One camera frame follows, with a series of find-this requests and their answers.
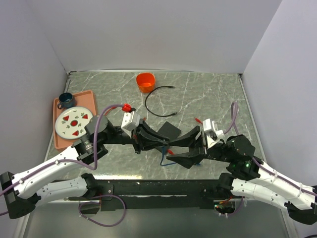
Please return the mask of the black network switch box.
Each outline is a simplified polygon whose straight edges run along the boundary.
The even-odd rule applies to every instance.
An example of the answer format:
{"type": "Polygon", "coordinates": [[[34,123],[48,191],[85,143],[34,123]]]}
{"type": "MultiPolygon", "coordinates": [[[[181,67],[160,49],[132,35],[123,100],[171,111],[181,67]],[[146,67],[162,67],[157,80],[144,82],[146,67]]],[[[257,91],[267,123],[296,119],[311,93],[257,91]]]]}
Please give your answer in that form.
{"type": "Polygon", "coordinates": [[[168,137],[169,140],[174,140],[174,139],[177,139],[178,136],[181,134],[181,130],[166,121],[158,130],[158,133],[168,137]]]}

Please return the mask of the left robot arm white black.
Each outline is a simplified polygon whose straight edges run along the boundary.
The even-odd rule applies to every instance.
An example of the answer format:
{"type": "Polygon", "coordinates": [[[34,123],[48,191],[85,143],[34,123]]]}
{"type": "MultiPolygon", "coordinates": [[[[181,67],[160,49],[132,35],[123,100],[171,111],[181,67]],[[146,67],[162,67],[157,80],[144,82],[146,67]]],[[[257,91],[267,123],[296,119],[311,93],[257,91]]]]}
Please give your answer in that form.
{"type": "Polygon", "coordinates": [[[98,186],[92,175],[84,175],[75,181],[54,184],[65,173],[80,167],[96,170],[98,159],[108,153],[106,144],[132,145],[135,153],[167,146],[169,138],[151,129],[139,115],[125,113],[121,126],[114,126],[106,116],[94,116],[85,126],[86,133],[55,157],[28,169],[0,176],[7,211],[4,214],[17,219],[31,213],[45,202],[67,197],[97,196],[98,186]]]}

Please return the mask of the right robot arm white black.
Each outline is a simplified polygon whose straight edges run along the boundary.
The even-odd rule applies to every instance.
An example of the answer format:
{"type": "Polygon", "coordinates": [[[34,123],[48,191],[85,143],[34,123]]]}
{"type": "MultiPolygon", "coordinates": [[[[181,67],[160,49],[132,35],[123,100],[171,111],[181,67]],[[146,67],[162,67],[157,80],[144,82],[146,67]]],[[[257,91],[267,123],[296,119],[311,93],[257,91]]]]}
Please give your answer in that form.
{"type": "Polygon", "coordinates": [[[255,147],[246,136],[239,134],[225,140],[222,130],[195,127],[169,145],[189,149],[167,157],[187,169],[203,159],[228,163],[216,185],[219,196],[250,198],[287,211],[299,223],[316,223],[316,186],[296,182],[254,156],[255,147]]]}

